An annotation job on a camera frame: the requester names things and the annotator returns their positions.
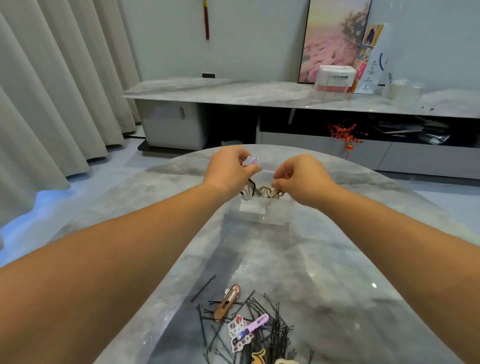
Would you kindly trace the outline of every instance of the beige curtain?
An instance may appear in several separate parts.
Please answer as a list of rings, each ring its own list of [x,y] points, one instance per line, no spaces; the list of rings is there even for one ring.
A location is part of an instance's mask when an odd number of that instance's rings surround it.
[[[0,227],[135,130],[117,0],[0,0]]]

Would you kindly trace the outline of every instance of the person's right hand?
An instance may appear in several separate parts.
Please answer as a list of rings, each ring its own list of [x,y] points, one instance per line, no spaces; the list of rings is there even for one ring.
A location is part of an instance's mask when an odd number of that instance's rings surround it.
[[[275,171],[272,187],[287,192],[299,204],[319,208],[325,196],[340,187],[332,180],[323,164],[310,154],[302,154],[283,162]]]

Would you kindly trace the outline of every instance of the table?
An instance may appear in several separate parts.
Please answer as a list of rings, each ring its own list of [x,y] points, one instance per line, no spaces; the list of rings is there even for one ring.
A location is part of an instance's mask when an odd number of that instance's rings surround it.
[[[365,167],[299,148],[247,147],[265,170],[310,153],[347,189],[480,243],[435,204]],[[70,221],[56,238],[199,184],[216,150],[177,157],[130,177]],[[460,363],[322,213],[295,204],[295,221],[278,226],[228,219],[224,212],[225,206],[201,229],[97,364],[204,363],[197,302],[190,299],[213,274],[217,279],[199,299],[216,299],[213,295],[238,282],[241,299],[256,289],[280,302],[283,318],[295,326],[290,336],[300,363],[307,363],[309,349],[315,350],[313,363]],[[213,336],[208,325],[205,331],[207,337]],[[211,363],[222,363],[216,355],[211,358]]]

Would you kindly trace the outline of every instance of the pink flower field painting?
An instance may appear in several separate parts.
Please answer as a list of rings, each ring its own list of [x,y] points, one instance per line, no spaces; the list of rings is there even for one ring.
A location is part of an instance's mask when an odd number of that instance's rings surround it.
[[[353,65],[370,3],[370,0],[310,0],[299,83],[314,83],[321,64]]]

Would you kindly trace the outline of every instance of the red tassel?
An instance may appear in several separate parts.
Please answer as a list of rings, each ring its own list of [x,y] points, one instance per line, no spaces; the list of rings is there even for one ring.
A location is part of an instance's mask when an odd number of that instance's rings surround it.
[[[210,28],[208,27],[207,0],[204,0],[204,14],[205,14],[205,36],[206,36],[207,40],[210,40]]]

